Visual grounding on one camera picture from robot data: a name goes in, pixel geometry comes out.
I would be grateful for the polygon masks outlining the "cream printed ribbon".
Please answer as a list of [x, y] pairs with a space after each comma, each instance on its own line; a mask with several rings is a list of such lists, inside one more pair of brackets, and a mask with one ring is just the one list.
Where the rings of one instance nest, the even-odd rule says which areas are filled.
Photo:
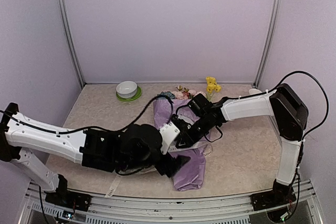
[[[193, 124], [195, 120], [188, 116], [178, 115], [179, 119]], [[205, 157], [212, 152], [213, 148], [211, 143], [207, 141], [200, 141], [195, 143], [192, 147], [187, 149], [177, 149], [175, 145], [171, 146], [169, 151], [172, 151], [172, 154], [187, 154], [191, 157], [190, 161], [182, 167], [182, 171], [177, 172], [177, 175], [173, 176], [173, 185], [177, 191], [186, 191], [192, 189], [200, 189], [205, 174]], [[156, 169], [152, 166], [150, 168], [145, 168], [142, 171], [139, 171], [139, 175], [153, 173]], [[116, 193], [116, 189], [120, 182], [123, 180], [122, 176], [117, 175], [113, 180], [109, 190], [105, 194], [105, 198], [110, 198]]]

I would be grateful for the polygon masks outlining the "purple wrapping paper sheet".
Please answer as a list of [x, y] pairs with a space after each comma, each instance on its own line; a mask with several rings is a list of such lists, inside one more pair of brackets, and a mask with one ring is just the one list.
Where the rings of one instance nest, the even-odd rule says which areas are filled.
[[[190, 124], [194, 124], [198, 120], [196, 116], [185, 105], [189, 100], [173, 100], [173, 110], [183, 106], [178, 111], [178, 116]], [[159, 129], [168, 121], [171, 114], [171, 106], [168, 100], [159, 99], [153, 103], [154, 126]], [[178, 149], [175, 147], [176, 142], [172, 142], [169, 148], [169, 153], [173, 157], [187, 156], [190, 160], [182, 166], [182, 168], [173, 176], [174, 188], [177, 191], [186, 191], [191, 189], [199, 189], [202, 187], [205, 174], [205, 150], [211, 149], [210, 143], [203, 137], [192, 147]]]

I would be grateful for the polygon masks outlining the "blue hydrangea fake flower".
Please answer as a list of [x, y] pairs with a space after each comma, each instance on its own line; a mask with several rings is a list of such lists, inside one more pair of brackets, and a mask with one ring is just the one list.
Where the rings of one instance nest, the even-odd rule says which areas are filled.
[[162, 91], [159, 95], [164, 95], [170, 99], [175, 99], [175, 95], [171, 91]]

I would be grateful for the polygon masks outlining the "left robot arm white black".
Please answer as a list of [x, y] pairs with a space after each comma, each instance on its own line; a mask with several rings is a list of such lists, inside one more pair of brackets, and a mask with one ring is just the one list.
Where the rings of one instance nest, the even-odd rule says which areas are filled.
[[1, 159], [17, 166], [64, 206], [74, 199], [67, 180], [52, 172], [35, 151], [120, 176], [155, 168], [160, 175], [173, 177], [189, 161], [187, 156], [169, 153], [180, 133], [171, 122], [160, 129], [132, 123], [118, 131], [98, 126], [71, 130], [32, 120], [21, 114], [15, 103], [2, 116]]

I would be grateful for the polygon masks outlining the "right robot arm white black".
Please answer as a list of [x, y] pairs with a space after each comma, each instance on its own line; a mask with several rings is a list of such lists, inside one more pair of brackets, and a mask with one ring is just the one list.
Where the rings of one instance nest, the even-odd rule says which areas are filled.
[[267, 188], [281, 204], [297, 177], [308, 109], [291, 87], [209, 102], [202, 95], [172, 117], [181, 133], [178, 147], [205, 137], [214, 152], [207, 160], [201, 197], [249, 193]]

